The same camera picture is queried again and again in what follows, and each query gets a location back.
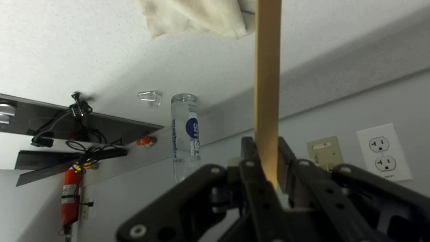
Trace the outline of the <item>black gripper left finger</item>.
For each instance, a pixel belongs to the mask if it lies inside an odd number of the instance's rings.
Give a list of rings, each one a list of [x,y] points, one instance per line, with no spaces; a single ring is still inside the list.
[[[282,208],[271,182],[262,170],[256,145],[251,137],[241,138],[240,154],[239,173],[256,242],[286,242]]]

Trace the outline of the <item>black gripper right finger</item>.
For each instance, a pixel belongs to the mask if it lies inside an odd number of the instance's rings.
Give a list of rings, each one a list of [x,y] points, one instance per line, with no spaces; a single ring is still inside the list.
[[[358,242],[356,209],[330,174],[298,158],[278,138],[278,184],[288,196],[284,213],[298,242]]]

